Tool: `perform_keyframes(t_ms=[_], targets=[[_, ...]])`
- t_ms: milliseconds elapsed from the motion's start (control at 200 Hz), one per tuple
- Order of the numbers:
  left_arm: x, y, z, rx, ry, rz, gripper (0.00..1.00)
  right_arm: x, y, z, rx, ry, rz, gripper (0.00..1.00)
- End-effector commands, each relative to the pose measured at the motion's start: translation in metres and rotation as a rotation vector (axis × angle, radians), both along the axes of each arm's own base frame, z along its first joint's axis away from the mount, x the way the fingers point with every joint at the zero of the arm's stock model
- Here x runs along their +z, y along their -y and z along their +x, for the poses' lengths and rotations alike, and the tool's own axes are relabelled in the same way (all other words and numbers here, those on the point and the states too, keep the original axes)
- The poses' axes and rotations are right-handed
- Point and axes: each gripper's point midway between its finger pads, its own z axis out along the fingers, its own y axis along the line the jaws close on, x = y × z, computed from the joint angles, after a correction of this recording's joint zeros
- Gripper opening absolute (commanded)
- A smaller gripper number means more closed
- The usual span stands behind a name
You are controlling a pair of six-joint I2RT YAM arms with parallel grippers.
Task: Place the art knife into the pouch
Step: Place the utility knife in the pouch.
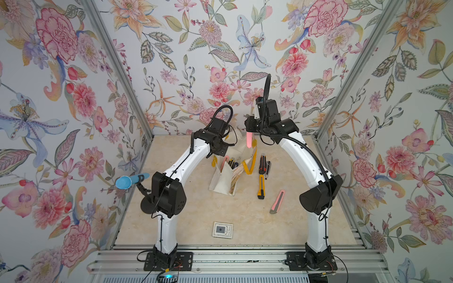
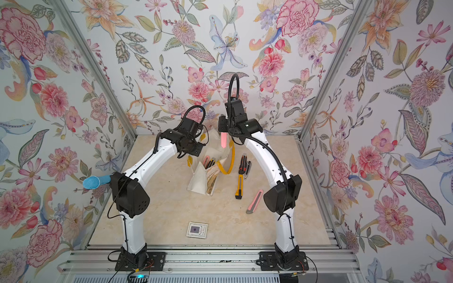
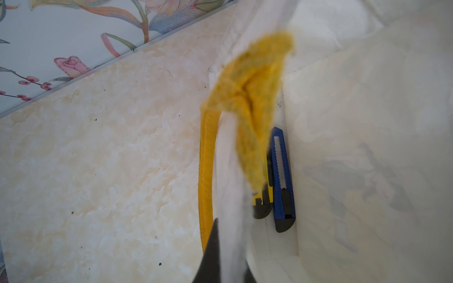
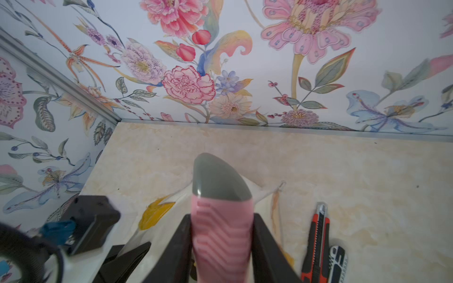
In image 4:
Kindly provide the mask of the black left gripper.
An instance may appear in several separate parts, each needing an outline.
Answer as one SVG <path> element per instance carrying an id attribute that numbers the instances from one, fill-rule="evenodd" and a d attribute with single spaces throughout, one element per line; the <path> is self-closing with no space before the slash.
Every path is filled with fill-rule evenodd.
<path id="1" fill-rule="evenodd" d="M 60 218 L 75 223 L 73 243 L 64 246 L 66 254 L 74 256 L 101 248 L 120 217 L 121 213 L 105 196 L 76 197 Z M 151 245 L 144 243 L 122 255 L 119 254 L 124 245 L 112 246 L 93 283 L 125 283 Z"/>

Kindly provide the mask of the white canvas pouch yellow handles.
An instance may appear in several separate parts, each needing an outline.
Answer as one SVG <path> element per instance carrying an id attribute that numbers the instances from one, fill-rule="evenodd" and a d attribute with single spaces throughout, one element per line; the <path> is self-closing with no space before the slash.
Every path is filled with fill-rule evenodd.
<path id="1" fill-rule="evenodd" d="M 278 189 L 242 178 L 232 198 L 223 188 L 186 187 L 149 205 L 131 251 L 150 244 L 130 283 L 296 283 L 278 244 Z"/>

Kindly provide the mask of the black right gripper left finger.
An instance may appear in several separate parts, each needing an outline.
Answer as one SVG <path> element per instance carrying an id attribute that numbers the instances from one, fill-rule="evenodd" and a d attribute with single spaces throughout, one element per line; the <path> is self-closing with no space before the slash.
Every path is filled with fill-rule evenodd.
<path id="1" fill-rule="evenodd" d="M 192 258 L 191 216 L 186 214 L 143 283 L 188 283 Z"/>

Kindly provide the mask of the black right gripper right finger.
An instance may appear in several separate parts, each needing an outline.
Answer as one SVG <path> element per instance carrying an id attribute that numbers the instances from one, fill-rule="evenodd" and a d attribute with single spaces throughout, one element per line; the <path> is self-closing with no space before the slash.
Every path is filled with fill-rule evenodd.
<path id="1" fill-rule="evenodd" d="M 252 226 L 251 256 L 255 283 L 301 282 L 258 213 Z"/>

